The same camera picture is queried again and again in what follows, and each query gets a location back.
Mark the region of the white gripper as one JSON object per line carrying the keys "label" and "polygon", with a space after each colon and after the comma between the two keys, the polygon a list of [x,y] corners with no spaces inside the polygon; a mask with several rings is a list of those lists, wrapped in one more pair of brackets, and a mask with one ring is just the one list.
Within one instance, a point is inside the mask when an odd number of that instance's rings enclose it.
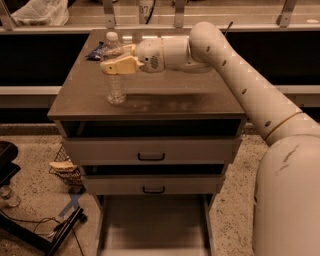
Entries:
{"label": "white gripper", "polygon": [[165,68],[162,52],[162,40],[152,38],[141,41],[138,45],[122,46],[125,57],[110,59],[100,63],[101,70],[107,75],[128,75],[139,68],[147,73],[162,72]]}

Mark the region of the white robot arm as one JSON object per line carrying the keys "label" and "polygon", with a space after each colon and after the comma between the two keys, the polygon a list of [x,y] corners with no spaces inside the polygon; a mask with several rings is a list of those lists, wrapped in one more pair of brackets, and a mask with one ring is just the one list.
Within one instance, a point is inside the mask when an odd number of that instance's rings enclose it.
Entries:
{"label": "white robot arm", "polygon": [[253,198],[254,256],[320,256],[320,125],[245,61],[213,24],[189,34],[268,145]]}

